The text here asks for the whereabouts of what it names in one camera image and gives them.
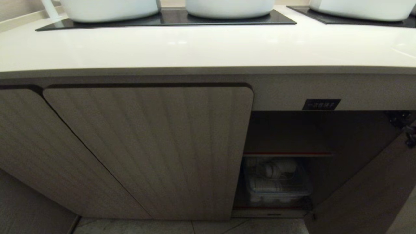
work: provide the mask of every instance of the white countertop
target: white countertop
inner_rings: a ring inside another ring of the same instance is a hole
[[[416,75],[416,29],[325,25],[121,27],[0,33],[0,79],[72,75],[384,73]]]

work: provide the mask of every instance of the black label sign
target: black label sign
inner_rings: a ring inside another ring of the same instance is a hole
[[[308,99],[302,110],[335,110],[341,99]]]

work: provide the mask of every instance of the wooden cabinet door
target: wooden cabinet door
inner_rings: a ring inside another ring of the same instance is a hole
[[[153,218],[231,217],[251,89],[54,88],[44,95]]]
[[[0,90],[0,168],[78,215],[150,218],[31,90]]]
[[[305,222],[310,234],[385,234],[416,185],[416,148],[409,149],[405,140],[403,133],[318,205],[314,209],[315,219],[312,214],[307,215]]]

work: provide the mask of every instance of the floor tile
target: floor tile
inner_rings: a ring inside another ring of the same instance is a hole
[[[195,234],[223,234],[247,220],[248,219],[232,219],[225,222],[193,221],[192,224]]]
[[[193,234],[191,222],[99,219],[77,227],[74,234]]]
[[[308,234],[303,219],[250,219],[226,234]]]
[[[92,222],[97,221],[97,220],[99,220],[99,219],[94,219],[94,218],[81,218],[79,220],[79,222],[78,222],[77,227],[84,226],[86,224],[92,223]]]

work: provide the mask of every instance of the white bowl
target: white bowl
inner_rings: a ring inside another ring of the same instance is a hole
[[[147,17],[161,9],[159,0],[61,0],[75,22],[97,23]]]
[[[343,17],[378,21],[402,21],[416,0],[311,0],[312,10]]]
[[[253,18],[269,14],[275,0],[186,0],[189,14],[214,19]]]

